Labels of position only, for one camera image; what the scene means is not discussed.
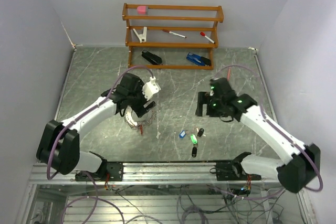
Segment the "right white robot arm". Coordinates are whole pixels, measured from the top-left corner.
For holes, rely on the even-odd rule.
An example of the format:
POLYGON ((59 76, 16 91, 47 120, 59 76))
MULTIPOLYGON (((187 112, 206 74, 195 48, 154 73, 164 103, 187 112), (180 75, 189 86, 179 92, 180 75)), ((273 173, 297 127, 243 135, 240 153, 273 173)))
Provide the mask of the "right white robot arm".
POLYGON ((243 152, 229 161, 236 179, 259 175, 276 179, 291 193, 298 193, 317 177, 321 151, 315 145, 290 135, 271 119, 248 94, 237 95, 226 78, 212 79, 209 92, 199 92, 196 116, 206 114, 222 122, 236 120, 254 131, 275 153, 277 159, 243 152))

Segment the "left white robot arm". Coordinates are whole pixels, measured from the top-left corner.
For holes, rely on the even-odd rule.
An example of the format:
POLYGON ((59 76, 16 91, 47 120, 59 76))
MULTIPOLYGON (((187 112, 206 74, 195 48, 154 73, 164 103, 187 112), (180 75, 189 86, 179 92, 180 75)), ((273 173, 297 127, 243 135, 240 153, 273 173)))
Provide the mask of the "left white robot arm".
POLYGON ((99 154, 80 150, 80 140, 103 121, 120 115, 135 128, 149 122, 146 115, 155 107, 153 96, 160 91, 155 76, 148 82, 125 73, 119 83, 101 93, 95 102, 76 115, 61 122, 49 121, 43 131, 36 157, 47 164, 47 178, 56 174, 67 175, 85 171, 94 179, 102 180, 107 174, 108 162, 99 154))

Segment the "green key tag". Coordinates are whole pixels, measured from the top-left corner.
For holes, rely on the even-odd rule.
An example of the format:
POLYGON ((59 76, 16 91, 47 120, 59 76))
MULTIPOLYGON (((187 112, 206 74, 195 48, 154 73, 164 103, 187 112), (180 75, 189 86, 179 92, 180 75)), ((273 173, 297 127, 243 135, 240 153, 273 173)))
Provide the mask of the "green key tag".
POLYGON ((191 138, 192 143, 194 145, 196 145, 197 144, 197 138, 196 138, 196 136, 194 134, 191 134, 190 138, 191 138))

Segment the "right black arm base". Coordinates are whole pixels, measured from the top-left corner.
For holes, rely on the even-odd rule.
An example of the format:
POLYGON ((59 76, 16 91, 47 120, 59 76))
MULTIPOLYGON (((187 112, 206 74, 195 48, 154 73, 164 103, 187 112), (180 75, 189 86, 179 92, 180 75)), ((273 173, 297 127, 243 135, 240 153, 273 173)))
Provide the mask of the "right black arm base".
POLYGON ((233 161, 219 161, 209 170, 209 172, 216 176, 217 181, 261 180, 260 175, 247 175, 243 172, 241 166, 233 161))

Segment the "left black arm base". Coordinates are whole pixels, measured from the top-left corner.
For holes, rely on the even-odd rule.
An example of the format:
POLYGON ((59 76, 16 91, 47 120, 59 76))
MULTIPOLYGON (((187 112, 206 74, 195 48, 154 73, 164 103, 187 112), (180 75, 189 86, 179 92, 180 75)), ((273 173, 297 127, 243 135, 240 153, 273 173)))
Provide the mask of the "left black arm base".
POLYGON ((120 162, 99 161, 95 163, 80 163, 75 171, 75 181, 89 182, 91 178, 95 181, 102 182, 105 180, 112 182, 121 182, 123 179, 123 164, 120 162))

